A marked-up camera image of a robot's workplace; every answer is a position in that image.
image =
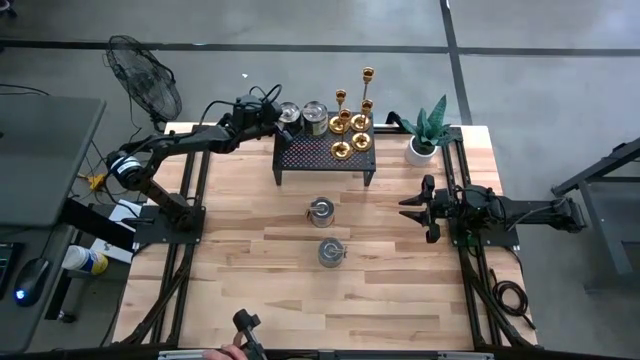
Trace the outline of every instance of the gray floor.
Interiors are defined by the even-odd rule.
[[[640,47],[635,21],[640,3],[634,0],[450,0],[450,6],[460,46]],[[21,0],[16,9],[21,18],[13,23],[0,19],[0,36],[104,40],[127,33],[152,42],[447,44],[437,0]],[[105,99],[107,112],[95,140],[106,153],[126,142],[133,127],[127,96],[104,66],[102,54],[7,49],[0,55],[0,82]],[[359,71],[370,65],[377,71],[370,96],[374,111],[383,115],[378,121],[389,110],[414,118],[421,106],[432,107],[447,94],[447,119],[461,122],[448,55],[155,55],[176,73],[184,105],[180,121],[197,120],[209,101],[232,99],[254,84],[282,83],[283,100],[331,103],[338,87],[359,94]],[[503,188],[510,197],[550,198],[553,184],[640,134],[635,114],[640,57],[463,56],[461,63],[473,122],[489,126]],[[215,108],[210,116],[226,110]],[[136,105],[134,121],[144,124],[144,133],[150,132],[146,115]],[[91,151],[89,159],[95,164],[98,157]],[[80,184],[76,191],[86,193],[86,187]],[[582,289],[584,282],[610,271],[606,250],[591,230],[568,235],[521,226],[518,232],[540,343],[555,350],[638,357],[637,295],[588,296]],[[66,306],[80,309],[80,321],[42,325],[32,350],[97,345],[121,294],[125,272],[119,280],[79,284]]]

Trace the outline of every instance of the wooden table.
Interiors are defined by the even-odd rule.
[[[188,132],[192,125],[170,123],[167,131]],[[488,129],[463,126],[462,133],[472,182],[500,194]],[[458,253],[445,223],[440,241],[427,244],[425,229],[398,214],[404,208],[398,201],[419,192],[423,175],[434,175],[436,188],[446,187],[442,156],[416,168],[404,160],[408,136],[379,135],[375,141],[377,172],[368,189],[362,173],[348,172],[287,172],[276,186],[268,138],[243,143],[232,154],[212,154],[205,234],[193,261],[180,346],[230,343],[231,317],[246,308],[260,316],[256,334],[266,348],[473,348]],[[155,179],[167,190],[179,191],[185,158],[163,162]],[[329,228],[315,228],[305,218],[317,196],[336,204]],[[336,269],[317,260],[318,245],[328,236],[348,248]],[[129,335],[156,300],[166,251],[166,245],[153,245],[135,258],[114,341]],[[511,254],[487,248],[487,261],[499,279],[523,285]],[[172,303],[168,309],[171,316]],[[489,339],[484,306],[479,310]],[[510,319],[536,342],[522,319]],[[169,325],[165,321],[165,334]]]

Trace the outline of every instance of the person's hand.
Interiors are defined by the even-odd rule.
[[[207,350],[202,357],[207,360],[248,360],[247,355],[235,345],[225,345],[222,351]]]

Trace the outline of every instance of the electric fan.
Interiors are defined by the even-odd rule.
[[[129,96],[151,116],[153,127],[175,120],[182,111],[173,71],[162,65],[134,38],[114,35],[109,39],[107,60]]]

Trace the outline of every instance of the gold candle holder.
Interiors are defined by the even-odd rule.
[[[338,113],[338,121],[346,127],[349,119],[351,118],[351,111],[349,109],[342,109]],[[353,155],[353,148],[351,145],[344,141],[344,132],[342,133],[342,141],[337,141],[331,145],[331,155],[336,160],[346,160]]]
[[[367,133],[357,133],[351,138],[351,144],[356,151],[367,151],[372,143],[371,136]]]
[[[371,119],[369,118],[371,109],[373,109],[373,101],[369,99],[362,100],[362,108],[360,109],[362,114],[354,115],[350,121],[350,126],[354,131],[365,132],[369,130],[371,127]]]
[[[362,69],[362,80],[364,80],[364,94],[362,94],[362,100],[367,98],[367,88],[369,87],[369,83],[373,80],[373,74],[375,70],[372,67],[366,67]]]
[[[342,111],[342,103],[347,98],[347,92],[338,89],[336,90],[336,101],[338,102],[338,114]],[[334,134],[344,134],[349,130],[349,122],[341,122],[338,116],[334,116],[329,120],[329,130]]]

